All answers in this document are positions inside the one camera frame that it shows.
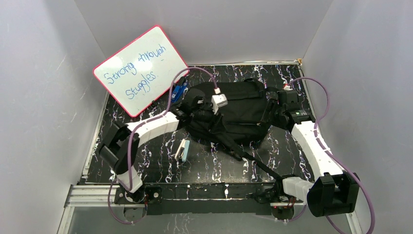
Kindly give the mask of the black student backpack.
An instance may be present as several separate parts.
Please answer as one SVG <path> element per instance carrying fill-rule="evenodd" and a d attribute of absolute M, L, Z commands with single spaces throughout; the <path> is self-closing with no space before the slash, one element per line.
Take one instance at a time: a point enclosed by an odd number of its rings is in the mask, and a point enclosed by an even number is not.
<path fill-rule="evenodd" d="M 260 119 L 270 98 L 276 99 L 276 87 L 265 87 L 255 78 L 241 82 L 219 82 L 218 87 L 225 94 L 228 104 L 219 108 L 223 123 L 196 124 L 193 120 L 186 126 L 187 132 L 194 138 L 218 143 L 229 151 L 238 161 L 247 159 L 274 179 L 281 175 L 276 173 L 261 160 L 245 152 L 241 145 L 261 141 L 268 134 L 272 125 L 261 125 Z M 213 95 L 213 83 L 204 82 L 188 89 L 188 92 L 200 90 L 210 101 Z"/>

